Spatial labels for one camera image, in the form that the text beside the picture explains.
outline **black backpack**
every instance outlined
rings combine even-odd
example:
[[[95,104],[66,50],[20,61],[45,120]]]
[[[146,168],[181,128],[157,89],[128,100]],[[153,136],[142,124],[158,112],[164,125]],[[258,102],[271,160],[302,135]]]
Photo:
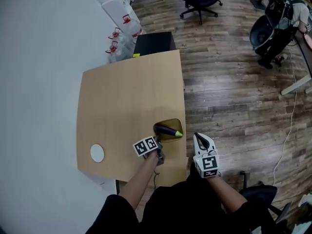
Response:
[[[273,28],[287,29],[293,19],[293,5],[305,2],[303,0],[269,0],[265,15]]]

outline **table top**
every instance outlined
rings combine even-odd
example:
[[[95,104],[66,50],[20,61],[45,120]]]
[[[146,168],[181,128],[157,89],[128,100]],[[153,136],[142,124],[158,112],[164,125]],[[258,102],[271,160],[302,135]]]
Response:
[[[303,39],[303,34],[299,30],[297,30],[295,38],[302,52],[303,58],[307,63],[309,73],[312,77],[312,50],[307,46],[305,40]]]
[[[178,50],[146,55],[84,72],[77,117],[78,169],[129,181],[144,161],[132,145],[154,136],[157,122],[178,118],[185,132],[182,70]],[[104,160],[90,155],[93,144]],[[186,179],[186,137],[163,144],[165,163],[156,168],[158,186]]]

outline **white cable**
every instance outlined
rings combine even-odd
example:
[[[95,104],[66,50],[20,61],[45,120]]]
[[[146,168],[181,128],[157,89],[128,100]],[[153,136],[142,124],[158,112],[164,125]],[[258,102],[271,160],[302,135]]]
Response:
[[[202,158],[205,154],[208,154],[208,156],[210,156],[209,153],[211,153],[211,152],[213,152],[213,151],[215,152],[216,155],[218,154],[218,149],[213,149],[213,150],[210,150],[209,152],[203,153],[203,154],[200,156],[200,158]]]
[[[287,48],[288,48],[288,51],[289,51],[289,53],[290,53],[290,55],[291,55],[291,64],[292,64],[292,74],[293,74],[293,79],[294,79],[294,82],[296,82],[296,77],[294,76],[294,71],[293,71],[292,52],[291,52],[291,50],[289,49],[289,47],[288,47],[288,46],[287,46]],[[297,100],[297,89],[296,89],[296,95],[295,95],[295,97],[294,97],[294,103],[293,103],[293,109],[292,109],[292,115],[291,115],[291,128],[290,128],[290,130],[289,130],[289,132],[288,132],[288,134],[287,134],[287,137],[286,137],[286,139],[285,139],[285,141],[284,141],[284,144],[283,144],[282,156],[281,156],[281,158],[279,159],[278,163],[275,165],[275,167],[274,167],[274,169],[273,169],[273,177],[274,177],[274,183],[273,183],[273,186],[275,185],[275,170],[277,169],[277,167],[278,167],[279,163],[281,162],[281,160],[282,160],[282,158],[283,158],[285,143],[286,143],[286,141],[287,141],[287,139],[288,139],[288,137],[289,137],[289,134],[290,134],[290,133],[291,133],[291,131],[292,131],[292,125],[293,125],[293,112],[294,112],[294,108],[295,108],[295,106],[296,106],[296,100]]]

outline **white wall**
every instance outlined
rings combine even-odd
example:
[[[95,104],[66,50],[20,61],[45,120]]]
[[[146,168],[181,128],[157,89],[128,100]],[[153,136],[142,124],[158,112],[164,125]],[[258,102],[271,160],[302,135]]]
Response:
[[[77,169],[82,72],[107,62],[115,25],[96,0],[0,0],[0,225],[84,233],[107,195]]]

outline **wooden floor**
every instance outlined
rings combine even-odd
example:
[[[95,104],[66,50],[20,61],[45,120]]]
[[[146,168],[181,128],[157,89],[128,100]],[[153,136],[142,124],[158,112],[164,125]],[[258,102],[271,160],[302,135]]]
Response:
[[[203,12],[203,25],[196,12],[186,10],[182,0],[135,0],[133,8],[147,33],[171,31],[180,50],[185,82],[187,157],[193,156],[193,133],[214,139],[221,159],[222,177],[235,189],[242,188],[239,171],[251,173],[248,186],[259,180],[273,184],[273,168],[281,157],[290,130],[295,93],[281,96],[293,83],[288,59],[281,71],[261,69],[249,42],[249,31],[263,11],[249,0],[221,0],[210,7],[218,18]],[[297,46],[289,47],[296,79],[308,71]],[[303,193],[312,189],[312,95],[299,88],[293,127],[283,159],[276,170],[278,193],[274,205],[280,209],[293,202],[289,224],[297,217]],[[140,207],[152,192],[146,192]]]

